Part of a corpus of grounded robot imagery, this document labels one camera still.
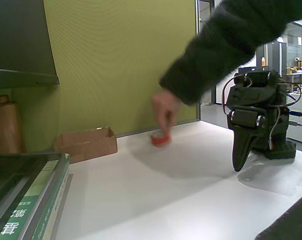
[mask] dark shelf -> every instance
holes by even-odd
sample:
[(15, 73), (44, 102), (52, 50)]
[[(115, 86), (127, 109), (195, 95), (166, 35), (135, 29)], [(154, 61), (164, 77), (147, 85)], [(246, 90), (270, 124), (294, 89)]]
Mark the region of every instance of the dark shelf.
[(0, 89), (38, 87), (59, 84), (56, 75), (9, 71), (0, 69)]

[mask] book spine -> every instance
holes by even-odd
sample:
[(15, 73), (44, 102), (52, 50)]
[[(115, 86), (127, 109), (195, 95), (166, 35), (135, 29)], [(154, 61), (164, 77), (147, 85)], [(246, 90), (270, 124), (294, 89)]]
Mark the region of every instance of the book spine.
[(68, 170), (65, 174), (65, 177), (63, 179), (63, 182), (62, 182), (62, 185), (60, 187), (59, 193), (58, 193), (57, 198), (55, 200), (55, 203), (54, 203), (51, 215), (49, 217), (49, 220), (47, 222), (46, 229), (44, 231), (42, 240), (50, 240), (51, 239), (53, 228), (54, 228), (54, 223), (55, 223), (57, 213), (58, 213), (59, 208), (60, 208), (60, 204), (61, 204), (62, 196), (63, 196), (64, 190), (65, 190), (67, 178), (68, 178)]
[(26, 192), (0, 233), (0, 240), (16, 240), (58, 161), (48, 161)]
[(68, 166), (69, 166), (69, 161), (67, 162), (67, 165), (65, 166), (59, 181), (57, 182), (55, 188), (52, 191), (52, 194), (51, 194), (49, 200), (47, 201), (47, 204), (46, 204), (46, 206), (45, 206), (45, 208), (42, 212), (42, 215), (41, 215), (41, 217), (39, 219), (39, 222), (38, 222), (38, 224), (35, 228), (35, 231), (33, 233), (32, 240), (42, 240), (42, 238), (43, 238), (43, 235), (44, 235), (44, 232), (45, 232), (45, 229), (46, 229), (46, 226), (47, 226), (47, 222), (48, 222), (49, 217), (51, 215), (53, 205), (54, 205), (55, 200), (57, 198), (58, 192), (60, 190), (63, 179), (65, 177), (65, 174), (67, 172)]

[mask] blue cable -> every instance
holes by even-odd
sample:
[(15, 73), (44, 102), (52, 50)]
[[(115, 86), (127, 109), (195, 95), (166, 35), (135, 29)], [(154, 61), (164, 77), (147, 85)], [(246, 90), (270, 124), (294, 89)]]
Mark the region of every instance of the blue cable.
[(300, 111), (290, 111), (290, 115), (297, 116), (297, 117), (302, 117), (302, 112), (300, 112)]
[(302, 124), (297, 121), (289, 121), (289, 125), (296, 126), (296, 127), (302, 127)]
[(286, 94), (288, 97), (290, 97), (291, 99), (293, 99), (294, 101), (296, 101), (296, 98), (291, 96), (289, 93)]

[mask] dark green sleeve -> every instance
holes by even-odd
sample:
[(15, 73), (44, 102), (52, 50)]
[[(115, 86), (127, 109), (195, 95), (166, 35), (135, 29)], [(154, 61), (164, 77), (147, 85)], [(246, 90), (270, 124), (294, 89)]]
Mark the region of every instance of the dark green sleeve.
[(302, 19), (302, 0), (224, 0), (201, 33), (160, 80), (185, 104), (200, 100), (256, 48), (271, 42), (287, 23)]

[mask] brown cardboard box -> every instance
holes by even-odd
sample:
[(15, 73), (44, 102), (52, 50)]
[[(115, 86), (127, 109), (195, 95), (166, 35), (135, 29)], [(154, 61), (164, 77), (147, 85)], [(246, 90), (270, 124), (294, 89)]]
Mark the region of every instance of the brown cardboard box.
[(287, 74), (292, 74), (292, 73), (293, 73), (292, 68), (288, 67), (288, 68), (287, 68)]
[(78, 163), (116, 153), (116, 136), (109, 127), (63, 133), (57, 137), (55, 151), (70, 154), (70, 163)]

